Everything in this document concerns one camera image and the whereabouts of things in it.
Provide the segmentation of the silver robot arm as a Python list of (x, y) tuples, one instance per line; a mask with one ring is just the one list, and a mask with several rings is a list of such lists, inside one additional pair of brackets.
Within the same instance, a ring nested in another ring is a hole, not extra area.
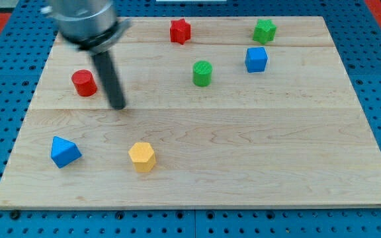
[(40, 12), (55, 20), (65, 40), (92, 55), (108, 51), (132, 25), (117, 18), (112, 0), (47, 0)]

